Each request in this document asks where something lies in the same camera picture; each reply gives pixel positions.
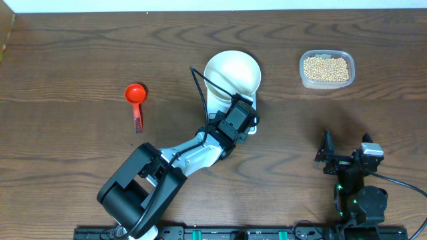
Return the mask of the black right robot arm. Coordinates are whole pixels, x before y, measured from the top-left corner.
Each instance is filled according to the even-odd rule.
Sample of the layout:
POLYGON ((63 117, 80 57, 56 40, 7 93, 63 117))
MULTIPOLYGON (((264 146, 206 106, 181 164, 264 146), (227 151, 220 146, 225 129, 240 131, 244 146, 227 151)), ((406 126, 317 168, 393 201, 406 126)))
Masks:
POLYGON ((362 137, 361 146, 345 156, 335 154, 330 132, 323 132, 314 161, 325 163, 323 172, 337 177, 334 207, 340 214, 340 222, 324 233, 326 239, 381 238, 378 225, 385 220, 388 193, 366 185, 364 178, 375 173, 382 160, 384 151, 367 133, 362 137))

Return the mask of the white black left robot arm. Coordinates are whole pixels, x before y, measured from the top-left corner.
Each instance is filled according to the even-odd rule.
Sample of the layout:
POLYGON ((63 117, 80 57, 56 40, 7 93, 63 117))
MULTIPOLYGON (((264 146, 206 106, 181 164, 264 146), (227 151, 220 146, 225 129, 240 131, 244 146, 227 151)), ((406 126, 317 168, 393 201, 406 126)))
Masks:
POLYGON ((97 194, 97 201, 118 223, 112 239, 139 239, 155 229, 187 178, 226 159, 259 122, 252 99, 235 95, 193 139, 157 149, 143 143, 97 194))

